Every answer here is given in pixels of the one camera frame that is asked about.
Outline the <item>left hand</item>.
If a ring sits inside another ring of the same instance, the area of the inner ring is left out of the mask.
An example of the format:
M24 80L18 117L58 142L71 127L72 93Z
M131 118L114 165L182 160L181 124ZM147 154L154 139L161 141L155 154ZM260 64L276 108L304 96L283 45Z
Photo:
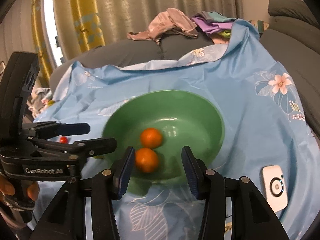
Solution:
M5 177L1 176L1 193L8 196L14 196L16 193L26 195L32 201L38 199L40 187L38 182L33 181L27 188L23 189L21 186L15 187Z

